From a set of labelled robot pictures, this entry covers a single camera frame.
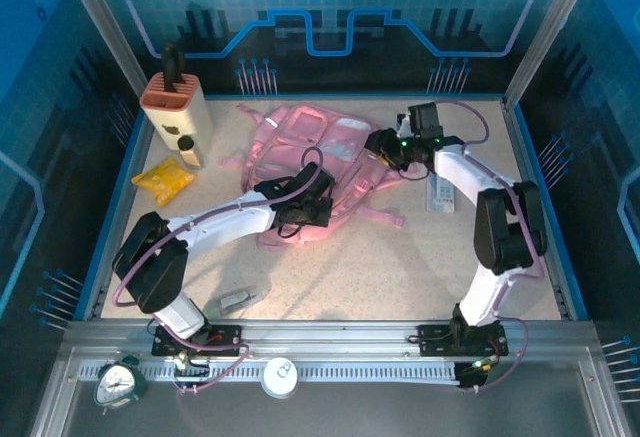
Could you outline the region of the pink backpack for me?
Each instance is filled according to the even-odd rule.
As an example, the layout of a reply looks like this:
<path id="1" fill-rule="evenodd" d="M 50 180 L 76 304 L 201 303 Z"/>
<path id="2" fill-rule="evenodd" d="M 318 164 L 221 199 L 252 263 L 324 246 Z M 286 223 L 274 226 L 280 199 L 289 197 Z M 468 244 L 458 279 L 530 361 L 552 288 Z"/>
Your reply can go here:
<path id="1" fill-rule="evenodd" d="M 380 129 L 379 124 L 310 104 L 281 106 L 268 115 L 244 104 L 238 109 L 257 123 L 252 146 L 245 158 L 225 157 L 219 165 L 241 169 L 242 191 L 263 181 L 296 175 L 303 152 L 312 146 L 321 150 L 323 169 L 336 181 L 326 228 L 304 226 L 297 230 L 294 224 L 287 224 L 282 230 L 259 234 L 256 241 L 260 248 L 276 251 L 324 240 L 356 214 L 396 228 L 404 226 L 402 218 L 365 205 L 373 192 L 402 182 L 396 172 L 365 149 L 367 138 Z"/>

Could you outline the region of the aluminium front beam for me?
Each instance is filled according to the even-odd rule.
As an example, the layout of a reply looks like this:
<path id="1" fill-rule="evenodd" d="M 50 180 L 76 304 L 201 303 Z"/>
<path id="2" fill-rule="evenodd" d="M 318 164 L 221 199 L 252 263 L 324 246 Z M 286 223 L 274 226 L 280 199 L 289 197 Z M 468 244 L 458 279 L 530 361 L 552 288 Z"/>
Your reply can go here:
<path id="1" fill-rule="evenodd" d="M 503 319 L 509 356 L 526 346 L 533 360 L 572 359 L 586 351 L 598 353 L 600 342 L 591 322 Z M 242 338 L 255 359 L 288 355 L 299 360 L 416 359 L 418 346 L 407 341 L 413 321 L 268 321 L 242 320 Z M 105 319 L 73 322 L 64 334 L 64 354 L 106 359 L 117 353 L 140 356 L 151 351 L 147 321 Z"/>

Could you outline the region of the green alarm clock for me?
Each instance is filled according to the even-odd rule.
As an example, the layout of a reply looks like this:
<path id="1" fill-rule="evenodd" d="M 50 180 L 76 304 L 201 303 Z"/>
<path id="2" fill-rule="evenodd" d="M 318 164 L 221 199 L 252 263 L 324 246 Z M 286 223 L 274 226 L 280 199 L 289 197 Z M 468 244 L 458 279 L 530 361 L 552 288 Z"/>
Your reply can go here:
<path id="1" fill-rule="evenodd" d="M 122 409 L 146 395 L 148 382 L 139 364 L 138 358 L 125 356 L 99 369 L 93 399 L 104 412 Z"/>

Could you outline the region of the yellow snack bag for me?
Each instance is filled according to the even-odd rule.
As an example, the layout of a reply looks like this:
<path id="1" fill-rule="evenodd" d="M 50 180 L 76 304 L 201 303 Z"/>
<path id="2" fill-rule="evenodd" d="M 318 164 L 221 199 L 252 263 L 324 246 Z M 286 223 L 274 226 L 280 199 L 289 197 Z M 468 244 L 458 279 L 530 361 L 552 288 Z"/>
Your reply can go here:
<path id="1" fill-rule="evenodd" d="M 162 208 L 189 186 L 195 178 L 194 173 L 185 170 L 173 156 L 169 156 L 152 169 L 132 177 L 131 183 L 148 190 L 156 205 Z"/>

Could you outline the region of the beige knife block orange top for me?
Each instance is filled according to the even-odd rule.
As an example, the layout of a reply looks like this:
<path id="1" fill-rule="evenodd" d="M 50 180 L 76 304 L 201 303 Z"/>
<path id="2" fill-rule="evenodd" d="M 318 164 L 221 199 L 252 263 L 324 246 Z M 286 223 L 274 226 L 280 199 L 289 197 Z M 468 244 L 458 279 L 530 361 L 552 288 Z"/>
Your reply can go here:
<path id="1" fill-rule="evenodd" d="M 183 84 L 175 85 L 177 92 L 171 93 L 164 90 L 163 73 L 156 73 L 140 98 L 140 106 L 170 150 L 179 152 L 177 140 L 190 135 L 204 159 L 214 137 L 213 118 L 199 78 L 193 74 L 183 78 Z"/>

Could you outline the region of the white tin can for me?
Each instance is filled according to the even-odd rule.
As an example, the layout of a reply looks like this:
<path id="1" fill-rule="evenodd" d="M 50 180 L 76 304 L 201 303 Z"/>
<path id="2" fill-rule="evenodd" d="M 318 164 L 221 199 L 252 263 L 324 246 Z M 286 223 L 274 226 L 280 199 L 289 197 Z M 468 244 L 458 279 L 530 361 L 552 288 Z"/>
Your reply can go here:
<path id="1" fill-rule="evenodd" d="M 298 385 L 298 371 L 288 358 L 275 357 L 264 367 L 261 386 L 270 397 L 286 399 L 293 395 Z"/>

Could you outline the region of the small beige bottle black cap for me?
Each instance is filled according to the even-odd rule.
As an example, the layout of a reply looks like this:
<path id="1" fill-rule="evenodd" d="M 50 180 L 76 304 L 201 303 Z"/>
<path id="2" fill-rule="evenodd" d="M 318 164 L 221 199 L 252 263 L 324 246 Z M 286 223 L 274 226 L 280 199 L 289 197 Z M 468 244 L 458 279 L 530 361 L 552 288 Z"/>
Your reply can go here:
<path id="1" fill-rule="evenodd" d="M 203 156 L 197 143 L 190 135 L 182 135 L 177 140 L 178 151 L 185 164 L 194 169 L 202 169 L 204 166 Z"/>

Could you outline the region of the aluminium frame post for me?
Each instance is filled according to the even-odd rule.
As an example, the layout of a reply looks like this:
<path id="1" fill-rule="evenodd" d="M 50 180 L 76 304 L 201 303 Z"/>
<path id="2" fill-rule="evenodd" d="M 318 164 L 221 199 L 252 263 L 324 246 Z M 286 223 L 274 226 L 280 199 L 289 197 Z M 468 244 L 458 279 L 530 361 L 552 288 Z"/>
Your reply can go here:
<path id="1" fill-rule="evenodd" d="M 80 0 L 132 91 L 140 98 L 147 87 L 142 67 L 106 0 Z"/>
<path id="2" fill-rule="evenodd" d="M 512 111 L 523 97 L 577 1 L 553 0 L 551 2 L 531 45 L 525 52 L 504 93 L 504 107 L 507 111 Z"/>

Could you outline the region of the ruler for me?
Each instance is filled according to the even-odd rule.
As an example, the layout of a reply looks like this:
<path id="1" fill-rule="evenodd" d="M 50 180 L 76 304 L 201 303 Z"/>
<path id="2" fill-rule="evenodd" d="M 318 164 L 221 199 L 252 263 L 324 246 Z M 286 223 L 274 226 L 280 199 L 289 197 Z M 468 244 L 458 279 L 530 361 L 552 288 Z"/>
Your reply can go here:
<path id="1" fill-rule="evenodd" d="M 449 181 L 438 175 L 430 175 L 427 179 L 426 209 L 433 213 L 454 213 L 454 186 Z"/>

